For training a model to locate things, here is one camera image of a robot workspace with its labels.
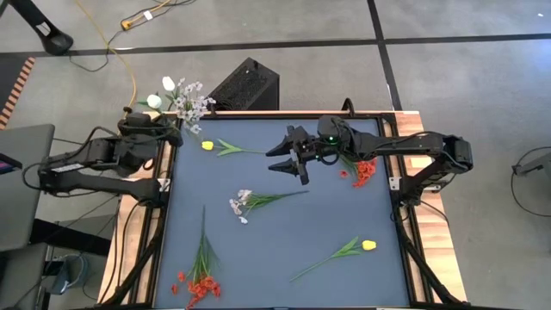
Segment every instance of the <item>black speaker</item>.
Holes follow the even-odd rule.
[[[278,110],[279,74],[248,58],[209,96],[218,111]]]

